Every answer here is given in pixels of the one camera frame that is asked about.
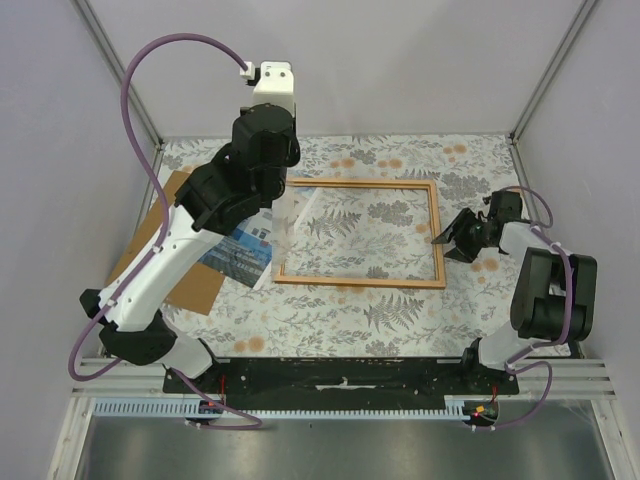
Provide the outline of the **clear glass pane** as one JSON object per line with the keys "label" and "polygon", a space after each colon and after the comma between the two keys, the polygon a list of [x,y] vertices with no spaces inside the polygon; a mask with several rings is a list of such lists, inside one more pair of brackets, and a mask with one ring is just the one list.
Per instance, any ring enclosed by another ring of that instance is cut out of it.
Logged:
{"label": "clear glass pane", "polygon": [[425,191],[316,188],[315,193],[284,259],[287,275],[435,278]]}

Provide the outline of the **wooden picture frame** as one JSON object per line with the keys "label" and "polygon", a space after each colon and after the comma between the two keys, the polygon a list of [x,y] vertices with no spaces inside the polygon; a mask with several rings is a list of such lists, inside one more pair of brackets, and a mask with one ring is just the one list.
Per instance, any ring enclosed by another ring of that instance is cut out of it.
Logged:
{"label": "wooden picture frame", "polygon": [[[293,187],[374,189],[374,190],[418,190],[428,196],[429,224],[431,233],[442,233],[436,183],[434,180],[411,179],[347,179],[347,178],[303,178],[290,177],[288,184]],[[284,285],[311,285],[348,288],[391,288],[443,290],[446,285],[443,246],[433,244],[435,278],[433,280],[409,280],[390,278],[353,278],[353,277],[312,277],[292,276],[285,273],[285,263],[275,272],[273,281]]]}

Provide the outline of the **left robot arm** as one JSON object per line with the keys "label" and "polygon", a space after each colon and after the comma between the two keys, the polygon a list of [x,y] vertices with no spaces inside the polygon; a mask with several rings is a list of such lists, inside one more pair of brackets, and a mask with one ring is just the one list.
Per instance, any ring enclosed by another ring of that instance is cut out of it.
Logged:
{"label": "left robot arm", "polygon": [[287,170],[299,160],[294,107],[263,102],[241,111],[230,142],[179,187],[156,237],[108,286],[81,294],[109,354],[138,366],[159,362],[198,392],[216,388],[213,353],[172,326],[160,306],[207,251],[284,194]]}

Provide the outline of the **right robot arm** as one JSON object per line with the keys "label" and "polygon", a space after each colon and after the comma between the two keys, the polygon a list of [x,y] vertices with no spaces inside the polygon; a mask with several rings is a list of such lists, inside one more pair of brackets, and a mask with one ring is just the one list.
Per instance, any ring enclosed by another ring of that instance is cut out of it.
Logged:
{"label": "right robot arm", "polygon": [[472,263],[485,248],[496,248],[520,262],[509,320],[474,340],[463,353],[457,377],[469,393],[489,387],[493,370],[513,375],[515,364],[534,352],[582,341],[592,330],[597,261],[546,236],[553,224],[551,213],[546,224],[526,219],[524,192],[540,197],[527,187],[494,191],[484,199],[487,212],[461,210],[432,241],[450,244],[444,256],[462,263]]}

